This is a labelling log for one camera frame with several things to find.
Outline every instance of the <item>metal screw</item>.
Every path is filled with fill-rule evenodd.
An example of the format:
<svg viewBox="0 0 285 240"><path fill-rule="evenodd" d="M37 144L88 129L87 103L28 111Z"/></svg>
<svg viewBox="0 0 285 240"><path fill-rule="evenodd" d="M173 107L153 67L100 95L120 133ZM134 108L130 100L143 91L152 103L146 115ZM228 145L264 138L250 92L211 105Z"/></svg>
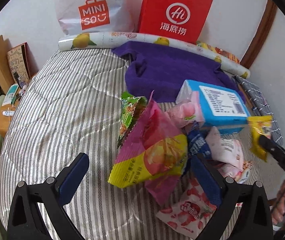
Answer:
<svg viewBox="0 0 285 240"><path fill-rule="evenodd" d="M234 179L232 177L226 177L226 182L227 183L233 183Z"/></svg>
<svg viewBox="0 0 285 240"><path fill-rule="evenodd" d="M24 181L19 181L18 184L17 184L18 187L22 187L23 185L25 185Z"/></svg>
<svg viewBox="0 0 285 240"><path fill-rule="evenodd" d="M256 181L256 186L257 187L262 187L262 183L260 181Z"/></svg>
<svg viewBox="0 0 285 240"><path fill-rule="evenodd" d="M51 184L51 183L53 183L55 181L55 178L54 177L49 177L48 179L46 179L46 182L48 183L48 184Z"/></svg>

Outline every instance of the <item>white plastic bag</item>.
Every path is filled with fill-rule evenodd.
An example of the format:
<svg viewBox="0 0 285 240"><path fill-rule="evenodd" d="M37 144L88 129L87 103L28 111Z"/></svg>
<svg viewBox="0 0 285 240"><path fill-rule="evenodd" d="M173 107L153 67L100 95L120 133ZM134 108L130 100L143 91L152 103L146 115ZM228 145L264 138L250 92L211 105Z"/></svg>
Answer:
<svg viewBox="0 0 285 240"><path fill-rule="evenodd" d="M132 32L127 0L57 0L57 19L66 35Z"/></svg>

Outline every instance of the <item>quilted bedsheet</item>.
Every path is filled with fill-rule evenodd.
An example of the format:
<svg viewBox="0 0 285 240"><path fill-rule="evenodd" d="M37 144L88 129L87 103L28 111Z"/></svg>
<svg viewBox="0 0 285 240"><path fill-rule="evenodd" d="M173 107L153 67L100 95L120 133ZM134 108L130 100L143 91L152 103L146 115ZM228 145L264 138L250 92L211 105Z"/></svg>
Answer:
<svg viewBox="0 0 285 240"><path fill-rule="evenodd" d="M118 152L120 97L126 89L128 65L129 60L109 49L56 52L33 78L0 156L0 218L5 228L19 181L42 183L84 152L90 159L89 170L64 209L85 239L187 239L155 217L161 207L142 183L124 189L107 183ZM172 105L161 107L166 110ZM279 169L272 160L265 164L249 152L248 134L243 129L230 136L241 139L245 159L254 160L248 183L261 180L266 191L273 190ZM187 184L188 176L184 176L166 205L179 201ZM39 208L52 238L59 239L44 206ZM239 208L235 208L223 239L238 214Z"/></svg>

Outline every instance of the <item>hand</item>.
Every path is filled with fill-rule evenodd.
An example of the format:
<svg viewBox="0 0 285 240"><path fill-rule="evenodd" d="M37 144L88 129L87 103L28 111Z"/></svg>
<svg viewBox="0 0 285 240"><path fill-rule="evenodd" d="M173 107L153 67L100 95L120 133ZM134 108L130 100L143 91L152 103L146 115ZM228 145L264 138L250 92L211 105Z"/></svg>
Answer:
<svg viewBox="0 0 285 240"><path fill-rule="evenodd" d="M285 181L282 183L280 190L278 191L277 200L281 197L284 190L285 190ZM271 214L272 223L276 225L282 222L284 219L284 213L285 213L285 193L281 197L277 207L274 209L274 211Z"/></svg>

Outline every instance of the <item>red paper bag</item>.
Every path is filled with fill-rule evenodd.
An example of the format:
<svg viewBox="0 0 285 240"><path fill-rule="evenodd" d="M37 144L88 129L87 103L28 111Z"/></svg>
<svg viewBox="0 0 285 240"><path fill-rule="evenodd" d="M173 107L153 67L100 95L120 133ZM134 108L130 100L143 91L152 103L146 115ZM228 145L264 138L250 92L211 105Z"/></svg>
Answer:
<svg viewBox="0 0 285 240"><path fill-rule="evenodd" d="M212 0L143 0L139 33L196 43Z"/></svg>
<svg viewBox="0 0 285 240"><path fill-rule="evenodd" d="M109 10L106 0L87 0L85 5L79 8L81 28L89 28L110 24Z"/></svg>

